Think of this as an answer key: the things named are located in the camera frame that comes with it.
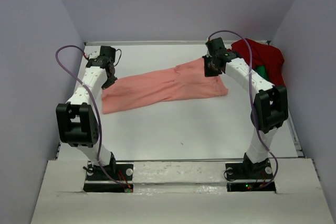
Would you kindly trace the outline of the pink t shirt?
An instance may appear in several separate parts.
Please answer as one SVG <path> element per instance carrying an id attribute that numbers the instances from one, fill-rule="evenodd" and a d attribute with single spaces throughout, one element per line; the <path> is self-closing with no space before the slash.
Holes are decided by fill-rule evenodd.
<path id="1" fill-rule="evenodd" d="M 102 113 L 141 108 L 158 102 L 207 99 L 228 94 L 219 76 L 204 76 L 199 58 L 173 68 L 118 79 L 102 91 Z"/>

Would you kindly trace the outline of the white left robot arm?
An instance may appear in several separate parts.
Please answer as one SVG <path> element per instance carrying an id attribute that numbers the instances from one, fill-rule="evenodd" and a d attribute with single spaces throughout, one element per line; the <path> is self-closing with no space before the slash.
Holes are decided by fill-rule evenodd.
<path id="1" fill-rule="evenodd" d="M 96 103 L 100 91 L 112 86 L 117 78 L 115 66 L 117 49 L 102 46 L 92 56 L 83 54 L 86 60 L 82 78 L 73 76 L 78 87 L 65 102 L 56 106 L 56 118 L 60 140 L 84 153 L 92 167 L 91 174 L 98 172 L 104 179 L 116 174 L 116 159 L 102 143 L 102 123 Z"/>

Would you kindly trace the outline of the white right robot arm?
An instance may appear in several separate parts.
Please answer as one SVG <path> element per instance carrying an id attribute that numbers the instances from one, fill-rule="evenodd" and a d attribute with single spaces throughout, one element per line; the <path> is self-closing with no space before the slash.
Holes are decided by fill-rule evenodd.
<path id="1" fill-rule="evenodd" d="M 257 180 L 261 176 L 267 181 L 272 180 L 276 172 L 270 166 L 269 157 L 274 156 L 270 146 L 277 130 L 288 119 L 287 89 L 261 77 L 239 53 L 228 51 L 221 38 L 208 39 L 205 45 L 205 76 L 216 77 L 224 73 L 248 92 L 250 119 L 254 126 L 243 161 L 227 164 L 224 175 L 229 182 Z"/>

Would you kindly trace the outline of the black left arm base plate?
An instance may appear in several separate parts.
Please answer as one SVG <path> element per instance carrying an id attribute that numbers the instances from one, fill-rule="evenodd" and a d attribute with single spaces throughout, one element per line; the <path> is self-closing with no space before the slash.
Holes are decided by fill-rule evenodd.
<path id="1" fill-rule="evenodd" d="M 88 162 L 83 167 L 86 172 L 83 190 L 87 193 L 132 193 L 133 172 L 132 163 L 117 163 L 115 173 L 109 167 L 105 168 L 108 176 L 99 166 L 93 166 Z"/>

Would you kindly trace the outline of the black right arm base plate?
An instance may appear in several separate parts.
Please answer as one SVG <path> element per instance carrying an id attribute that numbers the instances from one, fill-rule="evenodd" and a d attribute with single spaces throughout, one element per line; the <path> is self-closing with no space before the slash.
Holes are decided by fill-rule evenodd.
<path id="1" fill-rule="evenodd" d="M 229 193 L 249 191 L 276 192 L 275 182 L 269 183 L 274 175 L 270 161 L 266 163 L 266 166 L 258 168 L 252 173 L 248 173 L 243 169 L 243 163 L 227 163 L 225 164 L 223 175 L 227 181 L 226 189 Z"/>

